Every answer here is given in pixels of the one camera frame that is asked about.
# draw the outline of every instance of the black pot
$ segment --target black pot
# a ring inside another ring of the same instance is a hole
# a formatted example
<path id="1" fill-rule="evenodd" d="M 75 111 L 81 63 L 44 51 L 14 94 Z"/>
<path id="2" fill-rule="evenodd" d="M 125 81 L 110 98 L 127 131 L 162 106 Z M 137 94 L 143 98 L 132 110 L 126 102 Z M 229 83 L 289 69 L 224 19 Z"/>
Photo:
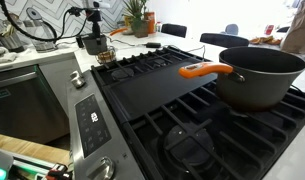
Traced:
<path id="1" fill-rule="evenodd" d="M 272 108 L 305 70 L 305 61 L 299 57 L 266 48 L 229 48 L 219 58 L 221 63 L 193 64 L 179 73 L 186 78 L 219 73 L 217 95 L 239 111 Z"/>

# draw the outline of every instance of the oven handle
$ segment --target oven handle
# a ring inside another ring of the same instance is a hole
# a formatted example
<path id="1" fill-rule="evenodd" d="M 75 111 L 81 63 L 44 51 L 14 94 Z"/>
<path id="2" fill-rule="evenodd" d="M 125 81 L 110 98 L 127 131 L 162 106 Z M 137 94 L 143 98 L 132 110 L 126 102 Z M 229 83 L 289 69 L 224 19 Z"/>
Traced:
<path id="1" fill-rule="evenodd" d="M 9 78 L 9 79 L 0 81 L 0 87 L 16 84 L 16 83 L 34 79 L 37 77 L 38 77 L 38 75 L 36 74 L 36 72 L 27 73 L 27 74 L 24 74 L 21 76 L 17 76 L 17 77 L 13 77 L 13 78 Z"/>

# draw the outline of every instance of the orange handle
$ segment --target orange handle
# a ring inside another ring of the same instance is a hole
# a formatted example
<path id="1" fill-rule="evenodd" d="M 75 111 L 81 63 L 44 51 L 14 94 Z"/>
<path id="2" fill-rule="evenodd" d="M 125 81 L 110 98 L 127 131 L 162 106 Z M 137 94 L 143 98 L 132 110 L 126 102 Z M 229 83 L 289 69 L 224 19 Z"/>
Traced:
<path id="1" fill-rule="evenodd" d="M 120 32 L 123 32 L 123 31 L 126 31 L 126 30 L 128 30 L 128 28 L 120 28 L 120 29 L 117 29 L 117 30 L 114 30 L 114 31 L 112 31 L 111 33 L 110 33 L 110 36 L 113 36 L 114 34 L 116 34 L 116 33 L 120 33 Z"/>
<path id="2" fill-rule="evenodd" d="M 210 73 L 231 73 L 233 67 L 223 63 L 201 62 L 184 66 L 179 69 L 179 74 L 185 78 L 204 76 Z"/>

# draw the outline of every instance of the green plant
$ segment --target green plant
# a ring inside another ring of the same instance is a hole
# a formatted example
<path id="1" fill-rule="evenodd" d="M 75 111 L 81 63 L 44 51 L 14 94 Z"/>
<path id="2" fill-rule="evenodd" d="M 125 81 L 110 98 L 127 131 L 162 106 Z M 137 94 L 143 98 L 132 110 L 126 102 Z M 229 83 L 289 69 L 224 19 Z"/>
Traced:
<path id="1" fill-rule="evenodd" d="M 134 19 L 142 19 L 146 11 L 147 0 L 128 0 L 124 1 L 126 6 L 125 15 Z"/>

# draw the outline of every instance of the pot rim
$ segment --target pot rim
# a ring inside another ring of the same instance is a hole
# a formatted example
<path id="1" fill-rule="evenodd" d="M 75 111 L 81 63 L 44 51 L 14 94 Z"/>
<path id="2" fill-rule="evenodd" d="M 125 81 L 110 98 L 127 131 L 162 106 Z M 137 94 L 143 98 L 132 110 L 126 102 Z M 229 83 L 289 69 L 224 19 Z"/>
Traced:
<path id="1" fill-rule="evenodd" d="M 265 74 L 265 75 L 290 75 L 290 74 L 297 74 L 297 73 L 302 73 L 304 70 L 305 70 L 305 67 L 302 68 L 301 70 L 298 70 L 298 71 L 293 71 L 293 72 L 285 72 L 285 73 L 274 73 L 274 72 L 264 72 L 264 71 L 256 71 L 256 70 L 252 70 L 252 69 L 247 69 L 247 68 L 243 68 L 243 67 L 240 67 L 240 66 L 236 66 L 236 65 L 233 65 L 231 63 L 228 63 L 226 62 L 225 60 L 223 60 L 221 58 L 221 55 L 227 51 L 227 50 L 230 50 L 230 49 L 264 49 L 264 50 L 267 50 L 267 51 L 276 51 L 276 52 L 282 52 L 282 53 L 286 53 L 286 52 L 283 52 L 283 51 L 278 51 L 278 50 L 275 50 L 275 49 L 267 49 L 267 48 L 261 48 L 261 47 L 248 47 L 248 46 L 244 46 L 244 47 L 233 47 L 233 48 L 227 48 L 223 51 L 220 52 L 219 54 L 219 62 L 221 63 L 224 63 L 224 64 L 227 64 L 229 66 L 232 66 L 233 67 L 233 71 L 235 72 L 236 69 L 241 69 L 241 70 L 244 70 L 244 71 L 249 71 L 249 72 L 253 72 L 253 73 L 257 73 L 257 74 Z M 305 64 L 305 61 L 303 59 L 301 59 L 300 57 L 297 57 L 293 54 L 290 54 L 290 53 L 286 53 L 290 56 L 293 56 L 293 57 L 296 57 L 297 59 L 300 59 L 300 61 L 302 61 L 304 64 Z"/>

